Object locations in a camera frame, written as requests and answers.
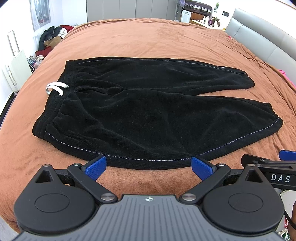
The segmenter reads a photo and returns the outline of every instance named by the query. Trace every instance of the potted plant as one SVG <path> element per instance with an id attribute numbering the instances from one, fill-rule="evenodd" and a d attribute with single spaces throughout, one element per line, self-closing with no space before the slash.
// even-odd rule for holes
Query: potted plant
<path id="1" fill-rule="evenodd" d="M 217 12 L 218 7 L 219 7 L 219 3 L 217 2 L 216 7 L 214 8 L 214 12 Z"/>

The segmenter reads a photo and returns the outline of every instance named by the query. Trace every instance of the gray gripper base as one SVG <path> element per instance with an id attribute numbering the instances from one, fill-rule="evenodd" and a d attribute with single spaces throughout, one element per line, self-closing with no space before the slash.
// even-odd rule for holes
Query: gray gripper base
<path id="1" fill-rule="evenodd" d="M 282 241 L 275 232 L 258 237 L 238 237 L 213 227 L 195 205 L 175 196 L 124 195 L 102 205 L 84 226 L 58 236 L 21 233 L 15 241 Z"/>

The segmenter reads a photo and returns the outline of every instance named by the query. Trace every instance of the blue gripper pad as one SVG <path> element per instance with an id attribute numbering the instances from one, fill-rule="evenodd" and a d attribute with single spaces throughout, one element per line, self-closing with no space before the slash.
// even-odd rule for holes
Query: blue gripper pad
<path id="1" fill-rule="evenodd" d="M 192 171 L 203 181 L 216 171 L 216 166 L 206 160 L 191 158 Z"/>
<path id="2" fill-rule="evenodd" d="M 279 152 L 279 158 L 282 161 L 296 161 L 296 151 L 281 150 Z"/>
<path id="3" fill-rule="evenodd" d="M 88 175 L 92 180 L 97 180 L 100 175 L 106 170 L 107 160 L 104 156 L 89 161 L 81 167 L 81 170 Z"/>

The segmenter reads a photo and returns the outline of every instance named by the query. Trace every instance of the upholstered headboard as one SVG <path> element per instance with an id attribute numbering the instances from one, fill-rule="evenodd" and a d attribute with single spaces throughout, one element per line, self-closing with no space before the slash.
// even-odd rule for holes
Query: upholstered headboard
<path id="1" fill-rule="evenodd" d="M 235 9 L 225 32 L 296 84 L 296 39 L 271 23 Z"/>

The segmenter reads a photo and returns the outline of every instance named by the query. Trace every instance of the white drawstring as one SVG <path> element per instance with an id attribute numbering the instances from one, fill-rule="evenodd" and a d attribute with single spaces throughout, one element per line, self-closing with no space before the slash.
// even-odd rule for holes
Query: white drawstring
<path id="1" fill-rule="evenodd" d="M 62 82 L 51 82 L 46 86 L 46 89 L 45 89 L 46 93 L 50 94 L 51 91 L 49 89 L 54 89 L 57 92 L 59 92 L 60 96 L 63 95 L 63 93 L 64 93 L 63 90 L 58 86 L 63 87 L 65 89 L 69 87 L 67 84 L 62 83 Z"/>

